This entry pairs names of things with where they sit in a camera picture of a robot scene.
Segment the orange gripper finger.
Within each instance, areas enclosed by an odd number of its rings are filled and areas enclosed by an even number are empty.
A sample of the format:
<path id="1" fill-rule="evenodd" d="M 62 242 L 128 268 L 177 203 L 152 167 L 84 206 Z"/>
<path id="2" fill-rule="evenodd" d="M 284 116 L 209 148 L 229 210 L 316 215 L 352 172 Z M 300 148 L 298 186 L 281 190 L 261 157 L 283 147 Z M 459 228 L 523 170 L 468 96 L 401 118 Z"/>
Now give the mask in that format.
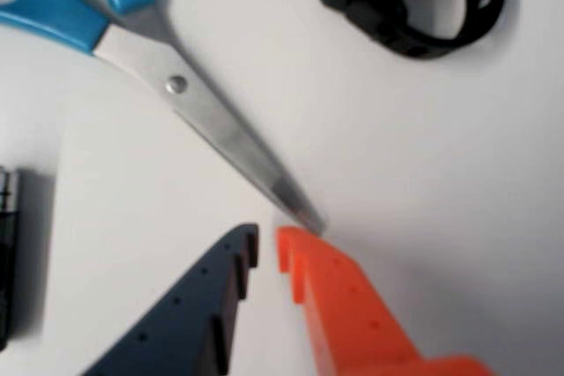
<path id="1" fill-rule="evenodd" d="M 491 374 L 468 356 L 424 358 L 361 266 L 328 241 L 293 226 L 276 236 L 279 269 L 303 307 L 319 374 Z"/>

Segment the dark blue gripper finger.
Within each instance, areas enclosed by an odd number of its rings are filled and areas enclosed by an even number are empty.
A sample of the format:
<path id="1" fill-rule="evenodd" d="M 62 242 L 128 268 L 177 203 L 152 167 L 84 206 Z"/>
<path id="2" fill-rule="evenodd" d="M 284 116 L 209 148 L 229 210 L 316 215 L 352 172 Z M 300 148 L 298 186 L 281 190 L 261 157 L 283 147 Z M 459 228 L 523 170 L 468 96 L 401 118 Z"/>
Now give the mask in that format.
<path id="1" fill-rule="evenodd" d="M 223 235 L 86 374 L 228 374 L 238 305 L 258 249 L 255 224 Z"/>

